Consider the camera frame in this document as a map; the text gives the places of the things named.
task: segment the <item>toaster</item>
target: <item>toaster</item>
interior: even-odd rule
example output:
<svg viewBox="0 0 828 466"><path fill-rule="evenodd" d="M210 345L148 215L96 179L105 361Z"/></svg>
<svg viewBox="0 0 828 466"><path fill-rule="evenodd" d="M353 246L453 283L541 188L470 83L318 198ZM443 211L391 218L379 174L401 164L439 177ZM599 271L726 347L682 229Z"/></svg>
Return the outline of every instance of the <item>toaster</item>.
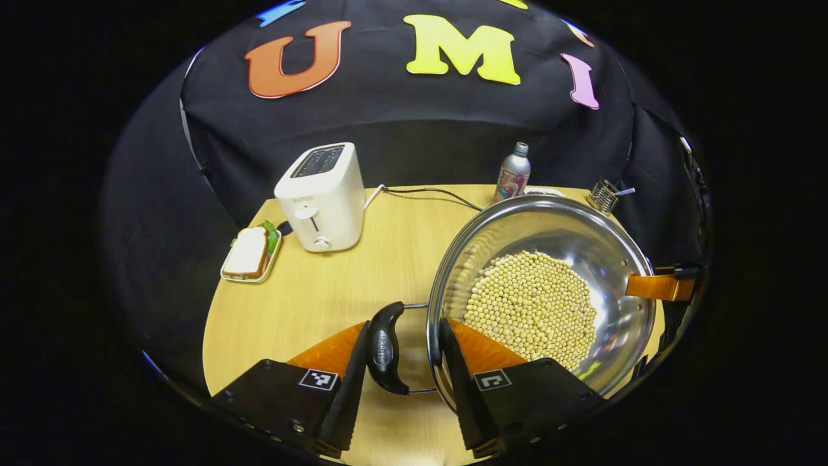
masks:
<svg viewBox="0 0 828 466"><path fill-rule="evenodd" d="M308 251L348 249L362 235L365 186L352 143L307 150L282 175L273 195Z"/></svg>

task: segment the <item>black cable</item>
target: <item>black cable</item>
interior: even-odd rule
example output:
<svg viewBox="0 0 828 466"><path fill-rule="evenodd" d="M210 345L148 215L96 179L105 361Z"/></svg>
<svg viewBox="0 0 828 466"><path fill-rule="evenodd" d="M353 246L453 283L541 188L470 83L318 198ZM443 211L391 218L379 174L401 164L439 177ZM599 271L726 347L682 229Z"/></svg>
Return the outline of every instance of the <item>black cable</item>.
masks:
<svg viewBox="0 0 828 466"><path fill-rule="evenodd" d="M464 198L462 198L460 196L457 196L453 192L448 192L445 189L439 189L439 188L436 188L436 187L423 187L423 188L420 188L420 189L388 189L387 187L383 186L383 191L385 191L385 192L424 192L424 191L442 192L444 194L448 194L449 196L456 197L457 199L462 201L466 206L469 206L469 207L475 209L476 211L482 211L483 210L480 207L477 207L475 204L472 204L471 202L466 201Z"/></svg>

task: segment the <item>black pot handle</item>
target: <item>black pot handle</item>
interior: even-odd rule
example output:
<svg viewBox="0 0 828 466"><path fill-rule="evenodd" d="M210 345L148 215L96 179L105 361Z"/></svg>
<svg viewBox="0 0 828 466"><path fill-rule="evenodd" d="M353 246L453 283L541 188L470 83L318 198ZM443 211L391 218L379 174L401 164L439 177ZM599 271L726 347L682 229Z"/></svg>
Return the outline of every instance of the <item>black pot handle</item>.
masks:
<svg viewBox="0 0 828 466"><path fill-rule="evenodd" d="M402 383L397 366L400 363L400 345L394 327L397 318L405 311L401 301L382 308L368 325L368 371L371 377L386 391L395 395L408 395L408 385Z"/></svg>

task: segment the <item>wooden table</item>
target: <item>wooden table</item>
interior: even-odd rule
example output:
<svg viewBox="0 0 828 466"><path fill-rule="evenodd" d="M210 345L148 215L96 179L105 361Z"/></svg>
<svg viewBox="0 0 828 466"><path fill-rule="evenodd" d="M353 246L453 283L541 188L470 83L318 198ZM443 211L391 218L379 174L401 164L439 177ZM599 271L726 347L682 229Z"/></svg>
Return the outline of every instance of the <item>wooden table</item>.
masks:
<svg viewBox="0 0 828 466"><path fill-rule="evenodd" d="M440 187L477 206L492 203L493 185ZM557 189L586 202L586 190ZM366 189L366 197L371 192ZM366 210L362 237L353 248L311 253L295 235L288 235L263 283L220 280L203 346L210 394L263 358L287 361L348 326L370 320L386 304L426 303L449 243L476 213L437 192L381 192ZM251 225L265 220L275 225L285 220L275 199L264 202ZM650 357L663 332L660 302L658 309L647 347ZM399 374L411 388L434 386L425 329L425 309L408 310L397 322ZM395 396L379 388L366 371L351 450L342 453L341 462L452 466L474 462L474 457L463 446L457 417L437 393Z"/></svg>

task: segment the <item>letter m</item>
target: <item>letter m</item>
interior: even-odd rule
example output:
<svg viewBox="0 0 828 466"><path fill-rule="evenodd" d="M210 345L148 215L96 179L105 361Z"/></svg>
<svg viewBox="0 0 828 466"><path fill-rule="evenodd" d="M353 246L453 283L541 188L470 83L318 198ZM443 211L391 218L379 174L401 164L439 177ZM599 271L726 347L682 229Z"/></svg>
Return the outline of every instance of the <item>letter m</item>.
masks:
<svg viewBox="0 0 828 466"><path fill-rule="evenodd" d="M461 75L468 75L480 56L483 65L477 73L486 80L517 85L520 76L512 62L514 36L497 27L481 26L466 39L443 17L409 15L402 19L414 26L416 55L406 65L416 75L444 75L449 66L440 60L440 49Z"/></svg>

